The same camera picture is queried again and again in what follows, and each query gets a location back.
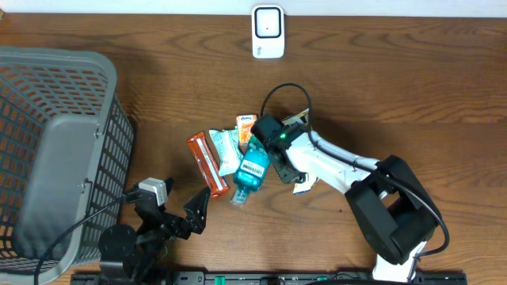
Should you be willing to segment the yellow snack bag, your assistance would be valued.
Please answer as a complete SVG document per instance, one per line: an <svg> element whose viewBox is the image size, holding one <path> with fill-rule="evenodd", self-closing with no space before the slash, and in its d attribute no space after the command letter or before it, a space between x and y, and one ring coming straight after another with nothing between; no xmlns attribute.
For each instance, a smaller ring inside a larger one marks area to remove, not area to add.
<svg viewBox="0 0 507 285"><path fill-rule="evenodd" d="M303 124L305 126L308 125L308 119L309 119L309 108L304 109L302 112L293 115L288 116L282 120L282 123L284 125L293 125L293 124ZM315 184L319 181L319 178L315 175L307 173L305 175L305 180L302 183L295 183L294 189L293 189L293 195L298 196L302 195L306 192L309 192Z"/></svg>

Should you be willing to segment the orange-red snack bar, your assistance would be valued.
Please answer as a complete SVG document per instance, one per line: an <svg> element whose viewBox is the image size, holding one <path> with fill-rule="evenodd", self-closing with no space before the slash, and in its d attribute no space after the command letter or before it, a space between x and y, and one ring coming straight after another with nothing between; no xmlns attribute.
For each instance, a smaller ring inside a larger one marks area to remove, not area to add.
<svg viewBox="0 0 507 285"><path fill-rule="evenodd" d="M227 194L230 187L226 180L219 175L219 166L208 145L205 133L201 131L193 135L187 140L187 145L199 166L202 177L211 189L211 198L216 200Z"/></svg>

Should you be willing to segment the teal mouthwash bottle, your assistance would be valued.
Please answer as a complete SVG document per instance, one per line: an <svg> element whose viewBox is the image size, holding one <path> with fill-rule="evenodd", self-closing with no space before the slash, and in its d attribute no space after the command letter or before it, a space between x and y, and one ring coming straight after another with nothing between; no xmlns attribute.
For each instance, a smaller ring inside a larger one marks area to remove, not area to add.
<svg viewBox="0 0 507 285"><path fill-rule="evenodd" d="M242 206L249 194L261 189L265 175L269 169L269 155L262 143L252 136L247 144L246 153L234 173L233 182L237 189L231 199L234 205Z"/></svg>

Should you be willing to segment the orange tissue pack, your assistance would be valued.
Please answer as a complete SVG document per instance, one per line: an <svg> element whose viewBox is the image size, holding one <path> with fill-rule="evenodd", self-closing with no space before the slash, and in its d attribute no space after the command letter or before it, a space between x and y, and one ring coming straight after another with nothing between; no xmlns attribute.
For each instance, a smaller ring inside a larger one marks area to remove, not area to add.
<svg viewBox="0 0 507 285"><path fill-rule="evenodd" d="M257 115L240 115L236 118L238 141L240 146L246 146L252 136L251 127L257 121Z"/></svg>

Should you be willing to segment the light green wipes pack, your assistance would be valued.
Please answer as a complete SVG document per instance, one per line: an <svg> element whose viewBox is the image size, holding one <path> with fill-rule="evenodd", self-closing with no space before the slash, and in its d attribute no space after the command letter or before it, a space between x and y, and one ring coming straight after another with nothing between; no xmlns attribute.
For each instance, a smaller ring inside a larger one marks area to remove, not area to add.
<svg viewBox="0 0 507 285"><path fill-rule="evenodd" d="M239 148L238 129L211 129L209 135L219 155L219 175L225 177L235 173L243 159Z"/></svg>

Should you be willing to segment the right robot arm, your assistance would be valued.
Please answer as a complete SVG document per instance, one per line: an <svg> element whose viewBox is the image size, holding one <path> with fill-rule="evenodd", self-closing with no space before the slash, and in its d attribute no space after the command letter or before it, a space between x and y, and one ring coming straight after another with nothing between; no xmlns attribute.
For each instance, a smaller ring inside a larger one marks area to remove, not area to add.
<svg viewBox="0 0 507 285"><path fill-rule="evenodd" d="M271 115L262 116L251 131L283 183L303 184L315 176L345 196L377 254L374 279L414 280L426 243L444 223L405 161L394 155L382 161L361 157L327 142L309 125L284 124Z"/></svg>

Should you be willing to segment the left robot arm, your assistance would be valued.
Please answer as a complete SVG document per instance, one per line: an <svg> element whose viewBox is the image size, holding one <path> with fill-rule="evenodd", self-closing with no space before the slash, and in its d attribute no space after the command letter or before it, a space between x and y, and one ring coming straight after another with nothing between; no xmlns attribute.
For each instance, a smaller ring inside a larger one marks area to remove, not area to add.
<svg viewBox="0 0 507 285"><path fill-rule="evenodd" d="M141 218L136 230L127 224L116 224L100 236L101 282L104 284L167 284L170 274L160 265L159 254L167 243L177 238L187 240L191 234L202 234L206 227L211 189L206 186L184 205L185 217L166 212L165 203L173 179L153 177L142 180L125 195L126 203L135 205Z"/></svg>

